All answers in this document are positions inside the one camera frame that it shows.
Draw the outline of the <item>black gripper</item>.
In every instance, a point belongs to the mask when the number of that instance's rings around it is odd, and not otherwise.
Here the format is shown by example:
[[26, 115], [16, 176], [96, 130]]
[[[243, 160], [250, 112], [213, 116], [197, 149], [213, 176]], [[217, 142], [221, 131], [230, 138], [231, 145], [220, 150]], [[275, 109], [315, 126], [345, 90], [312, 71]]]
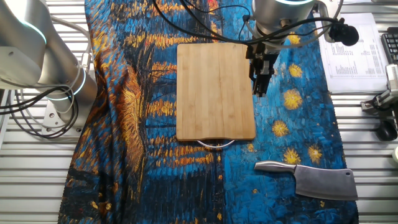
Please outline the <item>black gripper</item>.
[[279, 53], [268, 52], [263, 43], [248, 45], [246, 59], [250, 60], [249, 78], [253, 82], [253, 94], [263, 97], [267, 93], [269, 82], [274, 74], [273, 65]]

